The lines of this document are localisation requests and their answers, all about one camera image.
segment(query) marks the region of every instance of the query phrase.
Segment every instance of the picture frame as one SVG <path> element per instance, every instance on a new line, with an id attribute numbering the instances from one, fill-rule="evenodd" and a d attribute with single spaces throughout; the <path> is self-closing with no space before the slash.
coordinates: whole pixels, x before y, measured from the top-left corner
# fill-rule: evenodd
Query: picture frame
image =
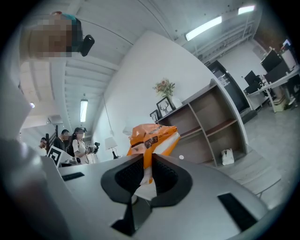
<path id="1" fill-rule="evenodd" d="M 153 119 L 154 122 L 158 121 L 161 118 L 157 109 L 150 113 L 150 117 Z"/>
<path id="2" fill-rule="evenodd" d="M 170 112 L 176 109 L 168 97 L 164 97 L 162 100 L 156 103 L 156 105 L 162 117 L 168 115 Z"/>

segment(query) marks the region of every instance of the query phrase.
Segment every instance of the shelf compartment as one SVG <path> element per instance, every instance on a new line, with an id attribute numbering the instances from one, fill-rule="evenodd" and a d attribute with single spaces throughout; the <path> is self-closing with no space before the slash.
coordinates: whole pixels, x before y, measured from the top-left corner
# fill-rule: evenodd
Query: shelf compartment
<path id="1" fill-rule="evenodd" d="M 208 137 L 217 165 L 222 165 L 221 152 L 225 149 L 232 149 L 234 160 L 238 160 L 244 153 L 242 138 L 238 123 L 235 122 L 222 131 L 218 131 Z"/>
<path id="2" fill-rule="evenodd" d="M 200 128 L 200 125 L 189 105 L 176 109 L 174 114 L 160 119 L 158 122 L 164 126 L 176 126 L 180 135 L 185 135 Z"/>
<path id="3" fill-rule="evenodd" d="M 215 127 L 211 128 L 210 130 L 205 131 L 206 135 L 212 136 L 215 133 L 222 131 L 223 129 L 225 129 L 226 127 L 229 127 L 230 125 L 232 125 L 233 123 L 235 123 L 237 120 L 236 119 L 228 119 L 218 125 L 216 125 Z"/>
<path id="4" fill-rule="evenodd" d="M 180 135 L 180 139 L 183 139 L 183 138 L 185 138 L 185 137 L 188 137 L 188 136 L 190 136 L 190 135 L 192 135 L 192 134 L 194 134 L 194 133 L 198 133 L 198 132 L 200 132 L 200 131 L 202 131 L 202 129 L 201 129 L 200 126 L 195 127 L 195 128 L 193 128 L 193 129 L 191 129 L 191 130 L 189 130 L 189 131 L 187 131 L 187 132 L 181 134 L 181 135 Z"/>
<path id="5" fill-rule="evenodd" d="M 213 156 L 203 131 L 198 131 L 179 140 L 170 156 L 179 158 L 180 155 L 183 155 L 185 161 L 195 164 L 213 161 Z"/>
<path id="6" fill-rule="evenodd" d="M 205 132 L 228 119 L 235 119 L 218 87 L 214 87 L 196 98 L 190 105 Z"/>

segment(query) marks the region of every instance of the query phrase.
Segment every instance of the person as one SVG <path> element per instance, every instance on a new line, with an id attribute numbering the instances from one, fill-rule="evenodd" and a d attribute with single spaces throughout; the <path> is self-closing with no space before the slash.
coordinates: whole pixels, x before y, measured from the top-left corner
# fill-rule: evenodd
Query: person
<path id="1" fill-rule="evenodd" d="M 35 147 L 35 151 L 40 155 L 40 156 L 46 156 L 47 151 L 45 149 L 47 145 L 46 138 L 42 137 L 41 143 Z"/>
<path id="2" fill-rule="evenodd" d="M 61 134 L 59 137 L 56 137 L 53 141 L 53 146 L 56 147 L 56 148 L 59 148 L 63 151 L 66 151 L 66 147 L 65 147 L 65 144 L 64 144 L 64 141 L 65 140 L 68 140 L 69 139 L 69 131 L 64 129 L 62 130 Z"/>
<path id="3" fill-rule="evenodd" d="M 32 27 L 20 25 L 8 40 L 0 59 L 0 112 L 6 116 L 0 127 L 6 139 L 15 139 L 31 107 L 23 95 L 20 82 L 21 65 L 28 60 L 52 60 L 71 57 L 72 53 L 86 56 L 95 40 L 83 39 L 80 20 L 56 11 Z"/>
<path id="4" fill-rule="evenodd" d="M 75 128 L 74 133 L 71 136 L 70 145 L 69 145 L 69 154 L 73 157 L 80 158 L 81 163 L 88 163 L 89 154 L 85 149 L 85 143 L 82 140 L 84 130 L 81 127 Z"/>

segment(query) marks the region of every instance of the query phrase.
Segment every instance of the white ceiling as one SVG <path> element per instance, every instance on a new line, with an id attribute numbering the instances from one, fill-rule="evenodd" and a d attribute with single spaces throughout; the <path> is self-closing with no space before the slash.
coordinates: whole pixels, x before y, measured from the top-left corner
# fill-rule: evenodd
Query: white ceiling
<path id="1" fill-rule="evenodd" d="M 238 7 L 249 5 L 250 2 L 253 1 L 45 1 L 29 16 L 30 20 L 41 18 L 52 11 L 74 14 L 82 22 L 84 35 L 91 34 L 95 39 L 87 57 L 77 56 L 61 63 L 62 70 L 52 66 L 52 72 L 62 71 L 61 104 L 64 105 L 62 109 L 67 111 L 66 117 L 62 116 L 64 125 L 70 125 L 72 130 L 81 125 L 80 100 L 86 98 L 89 101 L 87 118 L 82 125 L 88 130 L 92 128 L 109 81 L 120 68 L 124 56 L 145 31 L 151 30 L 175 41 L 202 62 L 211 61 L 247 41 L 255 33 L 260 19 L 257 11 L 237 16 Z M 223 23 L 189 42 L 184 39 L 185 33 L 219 15 L 225 20 Z"/>

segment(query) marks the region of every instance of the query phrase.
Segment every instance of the fluorescent light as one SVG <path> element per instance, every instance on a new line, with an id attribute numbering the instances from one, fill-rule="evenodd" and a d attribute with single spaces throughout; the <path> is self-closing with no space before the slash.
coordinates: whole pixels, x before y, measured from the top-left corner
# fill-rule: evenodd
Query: fluorescent light
<path id="1" fill-rule="evenodd" d="M 80 122 L 85 122 L 86 110 L 88 108 L 88 100 L 82 99 L 80 102 Z"/>
<path id="2" fill-rule="evenodd" d="M 255 8 L 255 5 L 248 6 L 248 7 L 240 7 L 238 15 L 247 13 L 247 12 L 252 12 L 254 10 L 254 8 Z"/>
<path id="3" fill-rule="evenodd" d="M 201 25 L 200 27 L 197 27 L 196 29 L 194 29 L 186 34 L 187 41 L 193 39 L 194 37 L 198 36 L 200 33 L 203 33 L 207 29 L 210 29 L 210 28 L 220 24 L 221 22 L 222 22 L 222 17 L 220 16 L 220 17 L 217 17 L 217 18 Z"/>

